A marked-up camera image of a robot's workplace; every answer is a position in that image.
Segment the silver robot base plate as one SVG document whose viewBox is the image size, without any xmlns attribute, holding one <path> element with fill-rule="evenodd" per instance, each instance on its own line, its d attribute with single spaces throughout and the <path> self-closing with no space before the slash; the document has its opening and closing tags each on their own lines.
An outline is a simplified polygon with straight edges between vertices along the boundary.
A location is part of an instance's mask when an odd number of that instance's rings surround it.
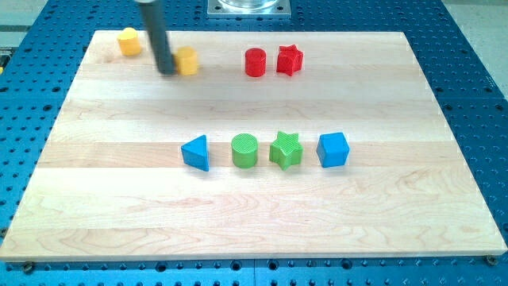
<svg viewBox="0 0 508 286">
<path fill-rule="evenodd" d="M 289 18 L 290 0 L 207 0 L 209 18 Z"/>
</svg>

